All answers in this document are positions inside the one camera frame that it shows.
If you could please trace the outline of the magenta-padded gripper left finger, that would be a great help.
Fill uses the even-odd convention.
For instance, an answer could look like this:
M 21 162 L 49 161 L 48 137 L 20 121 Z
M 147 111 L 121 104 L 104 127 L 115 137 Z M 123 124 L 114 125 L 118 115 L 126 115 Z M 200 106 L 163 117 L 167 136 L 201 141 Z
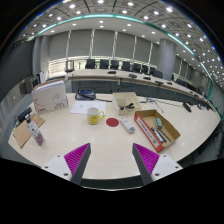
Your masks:
M 56 155 L 42 169 L 79 185 L 90 154 L 91 145 L 87 143 L 65 155 Z

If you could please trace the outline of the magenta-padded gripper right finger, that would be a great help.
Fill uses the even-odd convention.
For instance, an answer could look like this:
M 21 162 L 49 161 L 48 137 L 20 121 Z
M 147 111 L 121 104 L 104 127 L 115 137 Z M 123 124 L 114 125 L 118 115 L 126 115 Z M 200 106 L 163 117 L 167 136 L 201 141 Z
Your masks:
M 132 154 L 144 185 L 182 169 L 182 167 L 167 154 L 159 155 L 137 143 L 133 144 Z

